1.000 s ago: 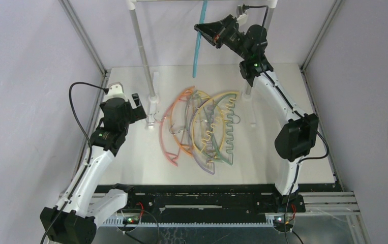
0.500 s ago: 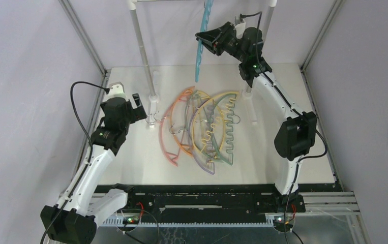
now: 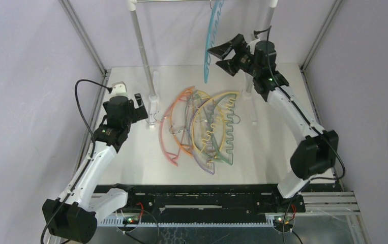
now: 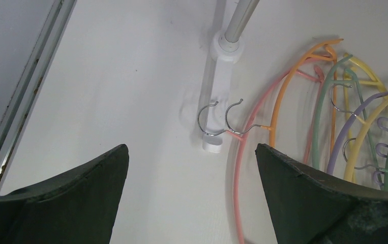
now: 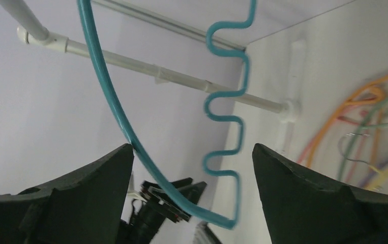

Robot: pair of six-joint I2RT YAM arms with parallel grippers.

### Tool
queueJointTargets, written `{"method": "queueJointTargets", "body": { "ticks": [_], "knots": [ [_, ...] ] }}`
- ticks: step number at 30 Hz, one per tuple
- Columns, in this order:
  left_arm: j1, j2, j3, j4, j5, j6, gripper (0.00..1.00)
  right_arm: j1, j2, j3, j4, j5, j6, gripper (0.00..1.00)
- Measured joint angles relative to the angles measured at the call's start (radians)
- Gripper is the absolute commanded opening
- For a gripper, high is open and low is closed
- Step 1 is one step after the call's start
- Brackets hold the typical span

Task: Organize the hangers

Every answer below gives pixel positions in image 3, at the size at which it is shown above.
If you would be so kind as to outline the blue wavy hanger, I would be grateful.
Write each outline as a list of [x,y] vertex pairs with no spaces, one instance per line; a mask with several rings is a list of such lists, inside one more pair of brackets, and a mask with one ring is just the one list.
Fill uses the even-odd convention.
[[214,4],[211,6],[211,15],[207,27],[207,34],[205,40],[205,51],[204,51],[204,62],[203,62],[203,81],[205,84],[208,82],[211,65],[211,54],[208,50],[215,46],[215,39],[218,33],[218,27],[220,17],[222,14],[222,8],[224,1],[213,1]]

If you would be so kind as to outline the green wavy hanger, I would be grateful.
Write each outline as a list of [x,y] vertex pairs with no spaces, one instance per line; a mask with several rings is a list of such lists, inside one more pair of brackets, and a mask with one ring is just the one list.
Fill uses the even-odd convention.
[[238,124],[241,119],[235,114],[235,102],[237,100],[236,93],[229,93],[223,95],[220,99],[212,101],[212,109],[210,119],[213,122],[221,123],[223,129],[223,148],[219,149],[219,158],[227,163],[233,165],[234,159],[234,125]]

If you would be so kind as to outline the purple wavy hanger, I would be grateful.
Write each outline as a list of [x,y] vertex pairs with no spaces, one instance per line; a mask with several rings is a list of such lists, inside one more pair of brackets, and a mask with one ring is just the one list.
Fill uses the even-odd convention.
[[188,95],[184,126],[187,132],[187,147],[194,162],[201,170],[209,175],[215,175],[216,147],[213,145],[209,115],[206,110],[210,95],[203,91],[194,90]]

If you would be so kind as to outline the yellow wavy hanger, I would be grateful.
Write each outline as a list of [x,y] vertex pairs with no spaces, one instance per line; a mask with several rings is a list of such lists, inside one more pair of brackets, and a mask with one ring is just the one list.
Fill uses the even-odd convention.
[[[237,94],[237,97],[239,96],[239,92],[236,92],[236,91],[228,91],[228,92],[224,92],[224,93],[221,93],[221,94],[217,94],[215,95],[214,97],[211,97],[211,100],[207,102],[207,107],[206,107],[206,110],[211,114],[211,109],[212,109],[212,101],[213,100],[218,100],[220,99],[223,95],[226,95],[226,94],[229,94],[229,93],[236,93]],[[215,136],[214,136],[214,132],[216,130],[216,128],[220,125],[222,125],[221,123],[217,123],[217,122],[213,122],[212,119],[210,119],[210,116],[209,116],[209,121],[210,121],[210,125],[208,126],[209,130],[211,131],[211,136],[212,136],[212,142],[213,142],[213,145],[216,147],[216,158],[215,158],[215,161],[216,160],[221,160],[219,158],[219,149],[222,149],[223,148],[223,144],[222,144],[222,141],[221,141],[221,144],[218,145],[217,142],[216,142],[216,139],[215,139]]]

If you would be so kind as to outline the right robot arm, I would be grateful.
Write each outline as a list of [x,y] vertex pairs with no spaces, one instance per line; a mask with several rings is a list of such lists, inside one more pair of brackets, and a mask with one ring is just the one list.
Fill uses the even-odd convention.
[[337,158],[339,137],[326,130],[300,104],[287,79],[277,70],[275,45],[269,40],[247,43],[242,34],[211,47],[207,52],[219,59],[216,65],[230,76],[243,71],[253,78],[253,86],[269,103],[292,132],[297,148],[290,158],[290,170],[277,185],[272,197],[277,211],[286,211],[292,197],[314,179],[333,168]]

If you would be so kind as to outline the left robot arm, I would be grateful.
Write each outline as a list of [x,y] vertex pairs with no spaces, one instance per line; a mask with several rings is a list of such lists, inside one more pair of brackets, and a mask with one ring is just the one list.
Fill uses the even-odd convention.
[[92,199],[102,174],[127,140],[131,125],[148,118],[141,94],[136,93],[134,98],[121,93],[103,103],[106,114],[93,133],[86,158],[60,195],[47,199],[42,206],[44,233],[88,243],[97,225],[111,213],[119,208],[125,212],[136,208],[137,198],[124,184],[116,184],[104,196]]

